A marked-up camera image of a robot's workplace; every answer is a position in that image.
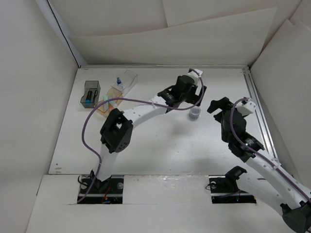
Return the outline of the blue black highlighter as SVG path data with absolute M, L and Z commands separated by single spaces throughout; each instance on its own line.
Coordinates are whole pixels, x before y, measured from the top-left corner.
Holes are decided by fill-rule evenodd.
M 85 100 L 86 103 L 90 103 L 91 102 L 92 94 L 93 94 L 93 92 L 91 90 L 89 90 L 88 93 L 87 93 L 87 96 L 86 96 L 86 100 Z

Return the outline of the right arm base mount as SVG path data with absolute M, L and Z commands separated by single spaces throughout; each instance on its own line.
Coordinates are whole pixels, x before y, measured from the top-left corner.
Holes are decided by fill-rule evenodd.
M 209 175 L 205 190 L 210 192 L 212 204 L 256 204 L 257 200 L 253 195 L 237 186 L 237 180 L 244 173 L 247 173 L 244 168 L 235 166 L 225 175 Z

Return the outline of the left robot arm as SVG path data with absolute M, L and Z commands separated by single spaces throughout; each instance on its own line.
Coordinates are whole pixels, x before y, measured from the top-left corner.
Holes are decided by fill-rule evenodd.
M 149 102 L 120 111 L 112 110 L 100 130 L 101 135 L 101 168 L 91 182 L 92 188 L 97 192 L 104 192 L 108 188 L 108 178 L 112 175 L 112 168 L 118 153 L 127 148 L 131 141 L 133 129 L 140 124 L 158 115 L 163 115 L 171 110 L 177 110 L 183 102 L 192 106 L 199 106 L 206 91 L 206 86 L 201 85 L 199 95 L 196 95 L 198 82 L 202 72 L 190 69 L 186 75 L 178 76 L 175 85 L 157 93 Z

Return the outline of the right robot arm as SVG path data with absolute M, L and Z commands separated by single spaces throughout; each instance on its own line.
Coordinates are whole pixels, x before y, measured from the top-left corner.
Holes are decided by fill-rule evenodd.
M 225 186 L 230 191 L 241 189 L 275 210 L 296 233 L 311 231 L 311 190 L 290 175 L 265 150 L 262 143 L 246 131 L 246 117 L 256 104 L 251 98 L 232 103 L 229 98 L 212 100 L 208 113 L 220 110 L 214 119 L 221 125 L 221 139 L 233 155 L 258 172 L 263 180 L 236 166 L 226 173 Z

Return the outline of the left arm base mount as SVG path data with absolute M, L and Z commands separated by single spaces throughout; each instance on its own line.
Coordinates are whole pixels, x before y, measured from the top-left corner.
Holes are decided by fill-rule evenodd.
M 88 194 L 88 188 L 94 178 L 94 172 L 80 175 L 77 179 L 80 189 L 77 197 L 78 204 L 122 204 L 124 176 L 112 175 L 105 181 L 96 179 Z

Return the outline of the green clear highlighter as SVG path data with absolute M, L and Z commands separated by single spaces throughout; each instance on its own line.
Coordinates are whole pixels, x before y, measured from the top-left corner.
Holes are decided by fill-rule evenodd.
M 103 104 L 104 111 L 106 111 L 107 109 L 109 109 L 109 102 L 108 102 L 108 100 L 109 100 L 108 95 L 105 95 L 105 96 L 104 96 L 104 104 Z

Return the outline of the clear cup purple contents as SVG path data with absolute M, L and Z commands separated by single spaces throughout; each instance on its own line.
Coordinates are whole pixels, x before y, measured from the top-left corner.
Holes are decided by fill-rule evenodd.
M 197 120 L 200 116 L 201 108 L 200 107 L 193 107 L 189 111 L 189 118 L 192 120 Z

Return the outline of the purple black highlighter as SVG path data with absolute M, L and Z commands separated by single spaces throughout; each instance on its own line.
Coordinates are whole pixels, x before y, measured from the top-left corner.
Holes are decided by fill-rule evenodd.
M 86 102 L 94 102 L 96 97 L 98 95 L 98 90 L 89 90 L 87 97 L 86 97 Z

